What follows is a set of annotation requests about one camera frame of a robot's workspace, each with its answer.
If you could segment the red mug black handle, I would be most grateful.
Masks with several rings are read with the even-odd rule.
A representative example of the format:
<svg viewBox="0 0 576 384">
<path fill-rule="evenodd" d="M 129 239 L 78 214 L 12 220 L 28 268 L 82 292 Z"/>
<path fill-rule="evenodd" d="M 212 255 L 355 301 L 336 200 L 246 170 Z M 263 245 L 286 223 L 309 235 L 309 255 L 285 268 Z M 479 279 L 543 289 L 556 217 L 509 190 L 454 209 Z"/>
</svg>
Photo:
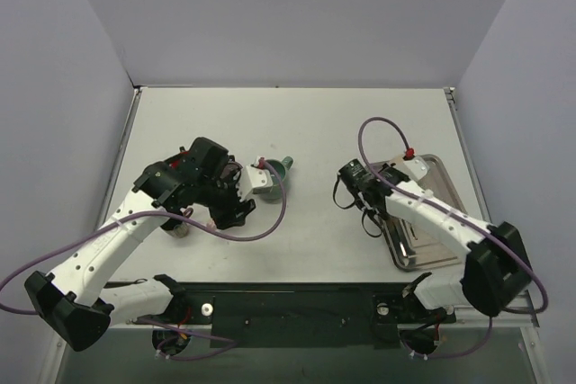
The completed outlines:
<svg viewBox="0 0 576 384">
<path fill-rule="evenodd" d="M 181 163 L 182 159 L 187 155 L 188 151 L 185 147 L 180 147 L 179 152 L 165 160 L 165 162 L 172 168 L 176 169 Z"/>
</svg>

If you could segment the brown ribbed mug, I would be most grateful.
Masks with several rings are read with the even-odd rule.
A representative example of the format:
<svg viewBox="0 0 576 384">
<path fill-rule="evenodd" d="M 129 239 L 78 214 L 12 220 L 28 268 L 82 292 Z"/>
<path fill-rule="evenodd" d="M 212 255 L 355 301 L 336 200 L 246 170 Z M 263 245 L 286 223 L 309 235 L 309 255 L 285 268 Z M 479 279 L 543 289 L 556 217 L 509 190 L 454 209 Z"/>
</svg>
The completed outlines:
<svg viewBox="0 0 576 384">
<path fill-rule="evenodd" d="M 193 214 L 194 209 L 192 207 L 185 208 L 180 212 L 180 215 L 187 219 L 189 219 Z M 169 219 L 161 226 L 161 229 L 174 238 L 184 238 L 189 233 L 188 225 L 183 221 L 176 219 Z"/>
</svg>

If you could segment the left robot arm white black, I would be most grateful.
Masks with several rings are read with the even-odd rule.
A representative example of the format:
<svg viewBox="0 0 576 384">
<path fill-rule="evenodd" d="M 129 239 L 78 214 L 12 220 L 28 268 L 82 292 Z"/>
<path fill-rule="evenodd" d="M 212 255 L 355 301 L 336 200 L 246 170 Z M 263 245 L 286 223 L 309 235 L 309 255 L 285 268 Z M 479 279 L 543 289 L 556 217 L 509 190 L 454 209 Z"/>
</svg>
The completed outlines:
<svg viewBox="0 0 576 384">
<path fill-rule="evenodd" d="M 220 230 L 243 226 L 256 207 L 250 193 L 268 180 L 252 165 L 227 172 L 231 163 L 225 147 L 199 137 L 189 149 L 148 165 L 93 239 L 50 272 L 27 278 L 24 287 L 39 316 L 76 352 L 126 320 L 180 319 L 185 290 L 166 275 L 111 291 L 104 287 L 155 230 L 176 230 L 189 206 L 207 208 Z"/>
</svg>

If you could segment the teal green mug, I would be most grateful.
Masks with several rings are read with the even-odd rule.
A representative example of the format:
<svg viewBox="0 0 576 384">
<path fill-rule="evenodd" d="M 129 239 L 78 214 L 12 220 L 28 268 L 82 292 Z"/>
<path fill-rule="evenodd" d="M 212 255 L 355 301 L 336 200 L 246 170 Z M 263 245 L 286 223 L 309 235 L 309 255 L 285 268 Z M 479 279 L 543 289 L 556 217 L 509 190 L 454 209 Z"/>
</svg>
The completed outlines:
<svg viewBox="0 0 576 384">
<path fill-rule="evenodd" d="M 256 190 L 256 195 L 263 201 L 280 201 L 282 199 L 282 186 L 289 191 L 289 173 L 293 166 L 293 158 L 285 156 L 283 159 L 267 158 L 262 168 L 267 171 L 269 182 L 265 187 Z"/>
</svg>

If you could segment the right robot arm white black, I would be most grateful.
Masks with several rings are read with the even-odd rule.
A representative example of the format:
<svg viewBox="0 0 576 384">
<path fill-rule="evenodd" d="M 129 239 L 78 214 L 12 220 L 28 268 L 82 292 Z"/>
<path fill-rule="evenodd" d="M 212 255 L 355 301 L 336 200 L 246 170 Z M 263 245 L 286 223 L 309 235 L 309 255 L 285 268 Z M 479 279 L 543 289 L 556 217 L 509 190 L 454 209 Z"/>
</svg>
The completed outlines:
<svg viewBox="0 0 576 384">
<path fill-rule="evenodd" d="M 399 220 L 462 262 L 461 269 L 425 272 L 408 283 L 401 300 L 407 317 L 421 320 L 435 309 L 456 306 L 495 317 L 534 279 L 521 235 L 508 222 L 495 226 L 439 200 L 423 182 L 427 175 L 420 158 L 372 166 L 353 159 L 338 170 L 337 181 L 382 232 Z"/>
</svg>

